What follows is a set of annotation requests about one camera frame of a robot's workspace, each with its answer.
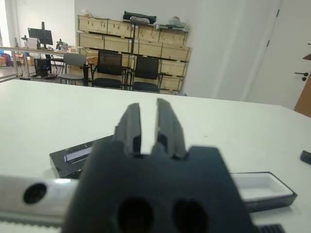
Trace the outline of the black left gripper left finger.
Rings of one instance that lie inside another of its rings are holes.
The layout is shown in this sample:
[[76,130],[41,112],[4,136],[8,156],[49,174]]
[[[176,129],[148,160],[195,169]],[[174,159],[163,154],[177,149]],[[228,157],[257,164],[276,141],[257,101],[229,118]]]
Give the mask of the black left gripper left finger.
[[122,115],[114,131],[114,141],[122,142],[128,155],[140,154],[141,122],[138,103],[130,104]]

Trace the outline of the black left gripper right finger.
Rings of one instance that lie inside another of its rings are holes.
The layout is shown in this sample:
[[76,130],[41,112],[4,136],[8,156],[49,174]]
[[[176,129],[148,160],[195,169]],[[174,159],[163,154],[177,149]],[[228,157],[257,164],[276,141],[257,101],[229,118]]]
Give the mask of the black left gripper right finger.
[[166,157],[171,160],[187,159],[183,128],[171,104],[161,98],[157,99],[152,157]]

